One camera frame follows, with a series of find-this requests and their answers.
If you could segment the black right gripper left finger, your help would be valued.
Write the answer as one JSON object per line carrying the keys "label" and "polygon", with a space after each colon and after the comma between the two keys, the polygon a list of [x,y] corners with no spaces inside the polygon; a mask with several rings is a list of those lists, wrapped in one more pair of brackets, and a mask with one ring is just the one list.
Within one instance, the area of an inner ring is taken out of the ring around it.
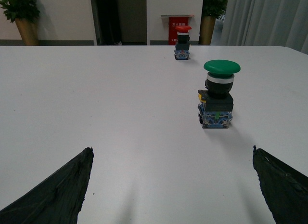
{"label": "black right gripper left finger", "polygon": [[85,148],[0,211],[2,224],[75,224],[90,180],[94,153]]}

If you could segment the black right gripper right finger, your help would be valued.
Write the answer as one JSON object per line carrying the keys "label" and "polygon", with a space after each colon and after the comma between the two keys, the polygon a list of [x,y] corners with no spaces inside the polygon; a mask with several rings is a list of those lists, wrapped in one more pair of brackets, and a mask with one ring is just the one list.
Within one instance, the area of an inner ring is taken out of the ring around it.
{"label": "black right gripper right finger", "polygon": [[254,146],[253,168],[265,202],[277,224],[308,222],[308,177]]}

